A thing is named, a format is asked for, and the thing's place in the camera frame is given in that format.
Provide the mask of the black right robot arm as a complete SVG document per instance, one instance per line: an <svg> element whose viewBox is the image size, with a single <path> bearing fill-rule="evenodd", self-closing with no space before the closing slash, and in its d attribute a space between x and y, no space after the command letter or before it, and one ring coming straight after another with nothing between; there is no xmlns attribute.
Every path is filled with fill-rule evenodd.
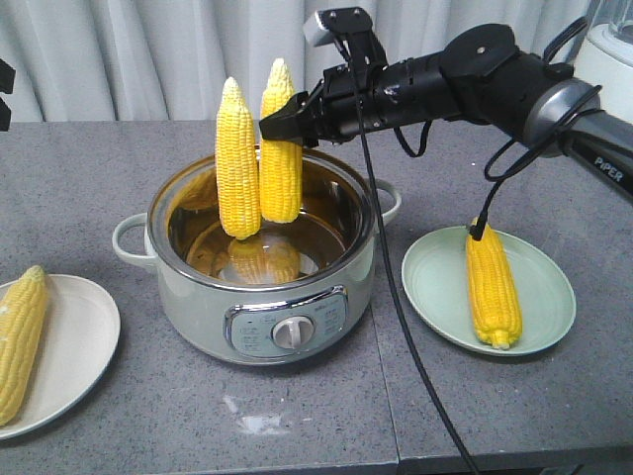
<svg viewBox="0 0 633 475"><path fill-rule="evenodd" d="M313 147L433 120L492 125L543 155L571 156L632 195L632 127L600 107L598 89L565 63L521 51L507 25L485 24L444 50L387 65L327 69L310 92L260 122L262 137Z"/></svg>

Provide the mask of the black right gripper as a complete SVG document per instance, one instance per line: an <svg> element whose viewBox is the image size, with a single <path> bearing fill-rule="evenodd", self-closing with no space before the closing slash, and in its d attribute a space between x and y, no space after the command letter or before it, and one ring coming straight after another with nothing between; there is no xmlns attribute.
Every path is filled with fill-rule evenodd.
<svg viewBox="0 0 633 475"><path fill-rule="evenodd" d="M266 141L316 147L319 141L349 142L361 131L373 133L444 117L445 78L439 58L422 56L374 69L358 89L353 88L347 67L330 68L310 96L299 92L261 119L259 132Z"/></svg>

